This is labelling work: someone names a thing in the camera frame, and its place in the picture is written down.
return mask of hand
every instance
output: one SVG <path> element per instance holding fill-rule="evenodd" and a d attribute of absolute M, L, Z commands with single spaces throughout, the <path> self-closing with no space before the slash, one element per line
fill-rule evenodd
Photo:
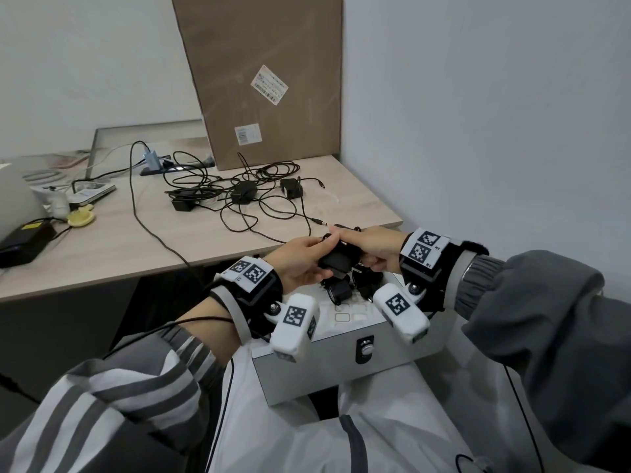
<path fill-rule="evenodd" d="M 403 242 L 408 236 L 405 232 L 393 231 L 380 226 L 370 227 L 362 232 L 351 229 L 329 227 L 331 234 L 339 233 L 344 242 L 356 245 L 363 250 L 361 262 L 375 272 L 401 273 L 399 268 L 399 253 Z"/>
<path fill-rule="evenodd" d="M 321 269 L 318 261 L 328 254 L 339 242 L 339 234 L 322 240 L 320 237 L 298 237 L 266 256 L 283 283 L 285 294 L 298 287 L 317 284 L 333 276 L 333 272 Z"/>

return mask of gray sleeve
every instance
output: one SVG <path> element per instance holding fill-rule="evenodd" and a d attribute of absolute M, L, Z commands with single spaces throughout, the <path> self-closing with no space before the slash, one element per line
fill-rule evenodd
<path fill-rule="evenodd" d="M 546 251 L 481 256 L 459 287 L 463 332 L 521 375 L 550 440 L 580 463 L 631 470 L 631 305 L 600 272 Z"/>
<path fill-rule="evenodd" d="M 182 470 L 209 428 L 207 393 L 222 376 L 208 348 L 178 326 L 87 360 L 0 441 L 0 471 Z"/>

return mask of gray strap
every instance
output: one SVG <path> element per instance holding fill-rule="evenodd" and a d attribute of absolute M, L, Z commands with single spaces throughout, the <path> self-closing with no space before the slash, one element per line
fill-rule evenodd
<path fill-rule="evenodd" d="M 234 321 L 235 327 L 237 329 L 237 334 L 239 334 L 241 345 L 245 345 L 246 343 L 248 343 L 248 341 L 252 339 L 250 327 L 245 320 L 245 316 L 241 311 L 241 307 L 239 307 L 239 304 L 234 299 L 230 291 L 224 286 L 217 286 L 212 289 L 211 292 L 214 292 L 217 297 L 222 300 L 223 304 L 228 309 L 228 312 L 230 312 L 232 320 Z"/>

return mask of cardboard box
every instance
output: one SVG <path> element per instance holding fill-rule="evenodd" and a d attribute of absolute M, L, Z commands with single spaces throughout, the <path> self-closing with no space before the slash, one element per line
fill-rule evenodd
<path fill-rule="evenodd" d="M 342 0 L 173 0 L 219 169 L 339 153 Z"/>

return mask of barcode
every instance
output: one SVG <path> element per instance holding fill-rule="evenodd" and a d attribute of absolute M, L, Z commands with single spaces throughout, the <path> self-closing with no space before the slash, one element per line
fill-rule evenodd
<path fill-rule="evenodd" d="M 242 146 L 244 144 L 248 144 L 247 130 L 246 129 L 237 129 L 237 137 L 239 138 L 239 145 L 240 146 Z"/>
<path fill-rule="evenodd" d="M 254 87 L 256 89 L 258 89 L 262 94 L 264 94 L 265 96 L 268 97 L 268 99 L 271 102 L 276 102 L 276 96 L 274 96 L 273 94 L 269 94 L 264 87 L 262 87 L 260 84 L 258 84 L 257 82 L 254 83 Z"/>

